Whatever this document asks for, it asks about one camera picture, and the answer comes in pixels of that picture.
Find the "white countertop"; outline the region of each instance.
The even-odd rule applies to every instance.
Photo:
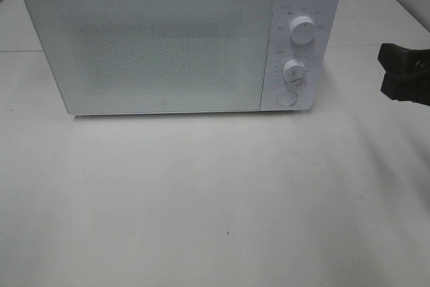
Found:
[[[22,0],[0,4],[0,286],[428,286],[430,107],[379,46],[395,0],[341,0],[312,111],[73,118]]]

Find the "white knob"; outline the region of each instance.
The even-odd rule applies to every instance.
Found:
[[[299,44],[304,45],[315,38],[316,22],[310,16],[299,16],[290,22],[291,39]]]
[[[306,76],[306,65],[301,60],[289,60],[282,66],[285,82],[293,82]]]

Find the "black clamp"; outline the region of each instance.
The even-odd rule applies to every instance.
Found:
[[[386,71],[382,93],[393,100],[430,106],[430,50],[383,44],[378,60]]]

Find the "white microwave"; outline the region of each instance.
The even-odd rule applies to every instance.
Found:
[[[339,0],[25,0],[70,114],[306,110]]]

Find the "round button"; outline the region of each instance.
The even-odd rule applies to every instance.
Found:
[[[297,93],[294,91],[285,91],[278,95],[277,103],[283,107],[291,107],[297,102]]]
[[[285,82],[301,79],[306,75],[306,66],[301,60],[289,60],[282,66],[282,75]]]
[[[299,45],[304,45],[315,38],[316,22],[312,17],[302,15],[290,22],[289,29],[291,39]]]

